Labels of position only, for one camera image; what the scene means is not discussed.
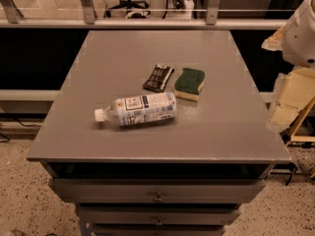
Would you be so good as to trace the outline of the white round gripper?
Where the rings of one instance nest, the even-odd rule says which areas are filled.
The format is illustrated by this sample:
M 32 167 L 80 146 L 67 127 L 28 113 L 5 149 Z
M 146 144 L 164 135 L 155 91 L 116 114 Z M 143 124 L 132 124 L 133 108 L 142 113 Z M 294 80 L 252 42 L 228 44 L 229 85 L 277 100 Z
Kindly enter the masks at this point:
M 293 70 L 279 74 L 274 85 L 274 100 L 269 108 L 267 129 L 280 133 L 315 96 L 315 0 L 304 0 L 284 27 L 266 38 L 261 47 L 283 51 L 283 59 Z

